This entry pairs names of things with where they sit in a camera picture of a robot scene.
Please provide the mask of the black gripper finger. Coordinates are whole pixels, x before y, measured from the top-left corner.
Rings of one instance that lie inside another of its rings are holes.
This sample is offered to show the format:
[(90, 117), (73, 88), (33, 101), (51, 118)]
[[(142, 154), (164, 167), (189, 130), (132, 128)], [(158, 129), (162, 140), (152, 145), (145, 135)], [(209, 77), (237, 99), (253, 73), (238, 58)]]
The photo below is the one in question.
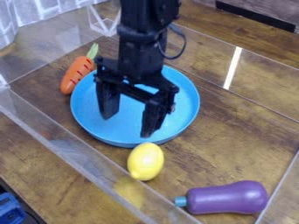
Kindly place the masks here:
[(116, 84), (100, 80), (96, 84), (96, 92), (98, 112), (106, 120), (118, 111), (120, 90)]
[(140, 137), (148, 138), (160, 128), (174, 109), (173, 94), (158, 91), (145, 102)]

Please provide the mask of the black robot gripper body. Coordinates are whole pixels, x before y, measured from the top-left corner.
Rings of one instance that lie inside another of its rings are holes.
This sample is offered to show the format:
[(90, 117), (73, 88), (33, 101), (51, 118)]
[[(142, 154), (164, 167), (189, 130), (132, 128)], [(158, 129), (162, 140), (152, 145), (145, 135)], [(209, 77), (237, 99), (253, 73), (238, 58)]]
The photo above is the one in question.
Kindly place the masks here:
[(120, 25), (117, 59), (97, 57), (96, 84), (116, 84), (120, 94), (140, 102), (146, 102), (158, 91), (174, 96), (178, 88), (162, 76), (164, 59), (178, 57), (165, 54), (166, 32), (168, 26), (140, 32)]

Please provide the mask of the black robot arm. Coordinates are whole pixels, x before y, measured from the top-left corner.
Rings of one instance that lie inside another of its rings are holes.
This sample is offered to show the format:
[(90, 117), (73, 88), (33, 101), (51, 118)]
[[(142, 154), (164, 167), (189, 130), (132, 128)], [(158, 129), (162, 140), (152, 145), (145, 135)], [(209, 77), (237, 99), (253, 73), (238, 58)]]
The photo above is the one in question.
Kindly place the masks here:
[(166, 27), (178, 16), (178, 7), (178, 0), (120, 0), (117, 59), (96, 57), (101, 117), (108, 119), (117, 113), (121, 95), (140, 101), (141, 137), (160, 129), (178, 93), (178, 87), (162, 76)]

